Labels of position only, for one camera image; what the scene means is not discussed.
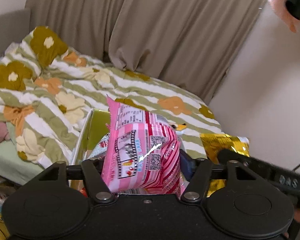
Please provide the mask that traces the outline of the green cardboard box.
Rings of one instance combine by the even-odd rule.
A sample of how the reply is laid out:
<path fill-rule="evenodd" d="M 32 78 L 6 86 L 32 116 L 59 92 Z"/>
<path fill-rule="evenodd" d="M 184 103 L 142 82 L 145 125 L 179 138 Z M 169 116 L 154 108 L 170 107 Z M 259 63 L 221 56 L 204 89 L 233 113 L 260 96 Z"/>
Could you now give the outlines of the green cardboard box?
<path fill-rule="evenodd" d="M 92 109 L 88 112 L 73 150 L 71 166 L 78 165 L 80 167 L 82 161 L 91 158 L 90 155 L 95 146 L 109 132 L 108 124 L 110 124 L 108 112 L 98 109 Z"/>

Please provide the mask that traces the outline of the grey headboard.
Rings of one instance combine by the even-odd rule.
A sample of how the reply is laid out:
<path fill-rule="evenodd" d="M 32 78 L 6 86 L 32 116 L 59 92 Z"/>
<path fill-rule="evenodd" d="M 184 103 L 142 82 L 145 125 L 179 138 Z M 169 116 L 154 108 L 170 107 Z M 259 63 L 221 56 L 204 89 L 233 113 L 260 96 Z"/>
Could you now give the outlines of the grey headboard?
<path fill-rule="evenodd" d="M 30 16 L 30 9 L 0 15 L 0 56 L 12 42 L 21 42 L 30 32 Z"/>

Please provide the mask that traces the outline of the beige curtain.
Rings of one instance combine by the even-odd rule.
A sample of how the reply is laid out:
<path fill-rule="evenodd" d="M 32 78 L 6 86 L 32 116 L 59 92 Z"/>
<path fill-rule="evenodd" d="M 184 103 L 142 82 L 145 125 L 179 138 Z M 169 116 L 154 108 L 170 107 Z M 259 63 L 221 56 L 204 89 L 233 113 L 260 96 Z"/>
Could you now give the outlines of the beige curtain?
<path fill-rule="evenodd" d="M 210 102 L 267 0 L 26 0 L 30 27 Z"/>

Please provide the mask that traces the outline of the striped floral blanket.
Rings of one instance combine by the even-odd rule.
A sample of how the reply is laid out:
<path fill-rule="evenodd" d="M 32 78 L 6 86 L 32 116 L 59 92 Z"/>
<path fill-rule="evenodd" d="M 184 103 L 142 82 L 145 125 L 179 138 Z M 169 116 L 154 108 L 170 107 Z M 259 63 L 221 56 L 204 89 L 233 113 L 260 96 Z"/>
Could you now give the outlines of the striped floral blanket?
<path fill-rule="evenodd" d="M 0 122 L 13 125 L 17 154 L 24 161 L 44 168 L 72 161 L 88 112 L 107 111 L 107 98 L 185 125 L 182 139 L 192 157 L 205 153 L 202 133 L 222 131 L 196 95 L 81 54 L 45 26 L 0 59 Z"/>

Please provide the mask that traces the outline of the light green sheet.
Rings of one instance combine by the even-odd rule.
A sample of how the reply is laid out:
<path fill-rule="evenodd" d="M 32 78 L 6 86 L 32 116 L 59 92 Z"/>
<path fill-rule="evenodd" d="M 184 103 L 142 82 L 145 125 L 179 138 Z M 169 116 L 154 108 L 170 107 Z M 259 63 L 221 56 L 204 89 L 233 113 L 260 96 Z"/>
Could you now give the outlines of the light green sheet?
<path fill-rule="evenodd" d="M 16 184 L 24 185 L 43 168 L 37 164 L 23 161 L 17 154 L 14 126 L 7 124 L 10 140 L 0 143 L 0 176 Z"/>

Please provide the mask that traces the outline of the yellow snack bag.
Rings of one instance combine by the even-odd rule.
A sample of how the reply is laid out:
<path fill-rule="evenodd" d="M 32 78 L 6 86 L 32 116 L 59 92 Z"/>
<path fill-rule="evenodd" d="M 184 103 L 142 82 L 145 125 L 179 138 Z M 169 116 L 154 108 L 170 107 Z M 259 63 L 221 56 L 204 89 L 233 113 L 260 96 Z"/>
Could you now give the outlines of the yellow snack bag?
<path fill-rule="evenodd" d="M 226 164 L 231 157 L 240 154 L 250 157 L 249 139 L 229 134 L 201 134 L 206 156 L 214 164 Z"/>

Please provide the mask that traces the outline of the pink snack bag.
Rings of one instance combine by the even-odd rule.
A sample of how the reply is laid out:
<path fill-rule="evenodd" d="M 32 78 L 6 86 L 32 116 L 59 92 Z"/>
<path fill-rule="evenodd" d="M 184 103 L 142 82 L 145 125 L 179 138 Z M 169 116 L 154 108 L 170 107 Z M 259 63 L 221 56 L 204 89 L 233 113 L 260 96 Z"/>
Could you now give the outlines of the pink snack bag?
<path fill-rule="evenodd" d="M 160 115 L 111 98 L 107 104 L 109 140 L 101 176 L 108 189 L 180 197 L 179 141 L 172 126 Z"/>

